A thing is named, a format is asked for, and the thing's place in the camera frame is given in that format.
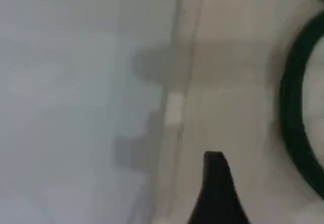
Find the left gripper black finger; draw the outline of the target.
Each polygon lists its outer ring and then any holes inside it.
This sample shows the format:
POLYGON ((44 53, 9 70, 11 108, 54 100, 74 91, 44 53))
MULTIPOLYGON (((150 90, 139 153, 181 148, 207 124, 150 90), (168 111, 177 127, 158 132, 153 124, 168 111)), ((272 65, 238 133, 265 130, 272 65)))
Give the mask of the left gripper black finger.
POLYGON ((222 152, 204 154, 202 186, 188 223, 250 223, 222 152))

